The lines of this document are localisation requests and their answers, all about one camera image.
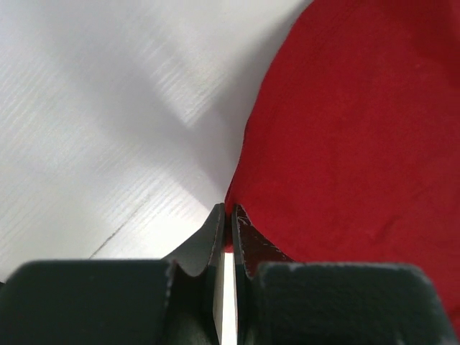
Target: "red cloth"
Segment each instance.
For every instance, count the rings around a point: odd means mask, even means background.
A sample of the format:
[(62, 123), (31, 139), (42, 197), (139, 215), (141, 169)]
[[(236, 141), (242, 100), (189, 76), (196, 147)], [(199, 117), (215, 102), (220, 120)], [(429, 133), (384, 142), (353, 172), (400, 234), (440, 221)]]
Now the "red cloth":
[(460, 335), (460, 1), (315, 0), (226, 198), (297, 261), (409, 262)]

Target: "white background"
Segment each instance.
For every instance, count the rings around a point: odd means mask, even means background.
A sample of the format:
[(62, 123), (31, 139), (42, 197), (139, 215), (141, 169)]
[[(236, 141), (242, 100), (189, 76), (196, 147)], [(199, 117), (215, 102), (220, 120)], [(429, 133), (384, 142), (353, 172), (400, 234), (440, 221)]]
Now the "white background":
[(188, 238), (224, 199), (309, 2), (0, 0), (0, 280), (31, 259), (157, 258)]

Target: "white surface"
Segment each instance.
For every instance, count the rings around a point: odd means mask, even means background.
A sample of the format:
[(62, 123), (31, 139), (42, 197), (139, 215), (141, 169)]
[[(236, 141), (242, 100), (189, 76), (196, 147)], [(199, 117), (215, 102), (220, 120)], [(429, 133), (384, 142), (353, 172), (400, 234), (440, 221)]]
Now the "white surface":
[(0, 0), (0, 280), (31, 259), (155, 258), (188, 238), (224, 199), (309, 2)]

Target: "red fabric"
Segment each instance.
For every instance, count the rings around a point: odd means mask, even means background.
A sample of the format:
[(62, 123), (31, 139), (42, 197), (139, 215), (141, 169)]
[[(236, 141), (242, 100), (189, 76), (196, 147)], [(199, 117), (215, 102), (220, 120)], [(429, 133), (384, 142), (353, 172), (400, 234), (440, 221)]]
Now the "red fabric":
[(315, 0), (226, 198), (298, 261), (409, 262), (460, 335), (460, 1)]

